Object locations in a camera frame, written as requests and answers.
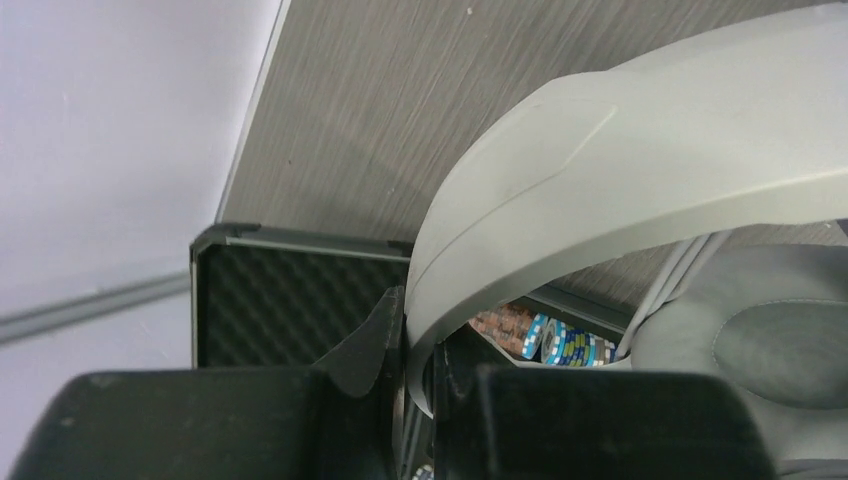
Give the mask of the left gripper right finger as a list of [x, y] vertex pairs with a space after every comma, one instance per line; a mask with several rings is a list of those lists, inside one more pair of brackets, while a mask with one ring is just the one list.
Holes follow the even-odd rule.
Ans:
[[439, 479], [772, 479], [746, 407], [704, 375], [521, 368], [473, 331], [432, 355]]

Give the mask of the white grey angular headphones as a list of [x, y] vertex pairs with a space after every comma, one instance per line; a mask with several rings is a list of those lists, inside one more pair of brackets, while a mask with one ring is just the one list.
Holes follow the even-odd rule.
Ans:
[[847, 217], [847, 6], [745, 21], [545, 84], [439, 188], [412, 254], [408, 385], [481, 310], [670, 244], [619, 344], [730, 381], [779, 461], [847, 456], [847, 251], [719, 254], [735, 229]]

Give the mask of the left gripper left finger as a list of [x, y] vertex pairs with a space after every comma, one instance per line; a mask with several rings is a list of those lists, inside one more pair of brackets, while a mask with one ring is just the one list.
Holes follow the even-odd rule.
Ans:
[[54, 397], [14, 479], [396, 479], [403, 291], [317, 362], [101, 371]]

